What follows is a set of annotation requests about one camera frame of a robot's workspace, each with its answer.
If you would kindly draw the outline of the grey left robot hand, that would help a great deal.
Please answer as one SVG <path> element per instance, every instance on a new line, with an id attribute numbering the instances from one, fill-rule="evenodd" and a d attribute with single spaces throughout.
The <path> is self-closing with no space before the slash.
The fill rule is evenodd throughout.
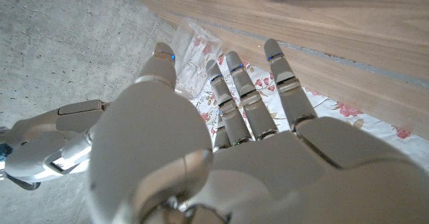
<path id="1" fill-rule="evenodd" d="M 278 43 L 264 46 L 290 124 L 279 131 L 240 58 L 207 72 L 221 125 L 211 140 L 174 91 L 174 53 L 156 45 L 95 127 L 88 207 L 95 223 L 427 223 L 428 174 L 389 144 L 319 117 Z"/>

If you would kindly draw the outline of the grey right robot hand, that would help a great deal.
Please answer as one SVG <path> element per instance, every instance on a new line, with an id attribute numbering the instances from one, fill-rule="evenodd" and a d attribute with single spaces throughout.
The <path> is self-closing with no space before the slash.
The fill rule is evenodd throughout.
<path id="1" fill-rule="evenodd" d="M 65 105 L 1 128 L 1 178 L 25 190 L 86 170 L 97 121 L 108 103 Z"/>

